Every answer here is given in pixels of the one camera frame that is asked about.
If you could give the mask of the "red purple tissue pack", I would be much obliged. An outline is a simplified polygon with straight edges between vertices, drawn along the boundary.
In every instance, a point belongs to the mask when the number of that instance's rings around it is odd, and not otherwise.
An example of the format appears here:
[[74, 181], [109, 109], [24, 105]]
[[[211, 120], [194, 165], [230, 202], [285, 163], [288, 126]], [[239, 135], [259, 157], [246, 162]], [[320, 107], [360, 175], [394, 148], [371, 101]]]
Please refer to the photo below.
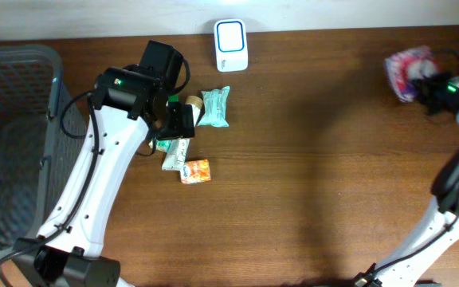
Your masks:
[[439, 72], [432, 50], [418, 46], [395, 53], [384, 61], [387, 80], [398, 99], [410, 103], [418, 95], [414, 80], [424, 80]]

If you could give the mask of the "mint green wipes packet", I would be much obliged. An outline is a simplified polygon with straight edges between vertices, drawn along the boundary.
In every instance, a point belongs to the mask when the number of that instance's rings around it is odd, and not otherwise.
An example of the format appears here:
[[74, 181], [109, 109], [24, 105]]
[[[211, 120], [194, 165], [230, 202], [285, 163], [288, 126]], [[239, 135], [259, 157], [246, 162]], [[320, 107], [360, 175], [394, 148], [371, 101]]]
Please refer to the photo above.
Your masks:
[[212, 126], [215, 128], [228, 128], [226, 121], [227, 99], [230, 86], [211, 91], [201, 91], [205, 112], [198, 122], [198, 126]]

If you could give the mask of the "white cream tube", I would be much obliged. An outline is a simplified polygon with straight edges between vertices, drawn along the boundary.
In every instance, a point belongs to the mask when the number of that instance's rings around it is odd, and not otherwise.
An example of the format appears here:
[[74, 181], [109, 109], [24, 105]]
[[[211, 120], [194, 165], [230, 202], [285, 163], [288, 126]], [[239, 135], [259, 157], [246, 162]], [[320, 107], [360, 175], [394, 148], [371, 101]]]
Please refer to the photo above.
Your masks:
[[190, 144], [190, 139], [194, 137], [194, 128], [201, 114], [203, 101], [197, 96], [188, 96], [185, 106], [190, 105], [190, 116], [187, 117], [186, 124], [190, 129], [188, 136], [183, 136], [181, 139], [172, 140], [164, 159], [163, 171], [180, 171], [186, 162], [186, 155]]

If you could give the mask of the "orange tissue pocket pack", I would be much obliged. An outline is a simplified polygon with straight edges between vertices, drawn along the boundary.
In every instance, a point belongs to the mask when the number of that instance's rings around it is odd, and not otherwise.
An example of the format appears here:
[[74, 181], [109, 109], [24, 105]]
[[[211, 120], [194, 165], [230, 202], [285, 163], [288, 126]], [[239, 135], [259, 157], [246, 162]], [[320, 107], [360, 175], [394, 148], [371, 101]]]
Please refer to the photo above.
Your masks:
[[204, 183], [211, 180], [210, 164], [207, 159], [186, 162], [180, 170], [184, 184]]

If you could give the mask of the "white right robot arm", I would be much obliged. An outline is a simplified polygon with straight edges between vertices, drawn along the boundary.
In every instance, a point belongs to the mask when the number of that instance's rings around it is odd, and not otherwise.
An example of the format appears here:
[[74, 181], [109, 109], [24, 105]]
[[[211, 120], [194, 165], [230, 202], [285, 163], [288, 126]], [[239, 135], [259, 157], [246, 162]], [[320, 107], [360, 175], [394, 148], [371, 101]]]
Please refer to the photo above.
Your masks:
[[[459, 124], [459, 85], [448, 83]], [[432, 199], [419, 224], [386, 259], [352, 280], [352, 286], [416, 286], [421, 276], [459, 240], [459, 150], [431, 187]]]

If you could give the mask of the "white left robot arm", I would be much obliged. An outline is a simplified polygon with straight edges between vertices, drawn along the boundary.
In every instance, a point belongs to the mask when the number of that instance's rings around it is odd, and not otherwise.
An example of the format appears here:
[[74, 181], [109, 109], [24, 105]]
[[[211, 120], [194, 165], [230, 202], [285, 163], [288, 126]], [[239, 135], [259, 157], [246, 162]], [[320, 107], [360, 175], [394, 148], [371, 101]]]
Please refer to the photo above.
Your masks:
[[32, 286], [127, 285], [121, 264], [101, 254], [108, 218], [143, 142], [194, 137], [193, 108], [169, 101], [189, 70], [173, 46], [149, 41], [139, 63], [106, 69], [85, 93], [88, 130], [65, 189], [37, 236], [8, 255]]

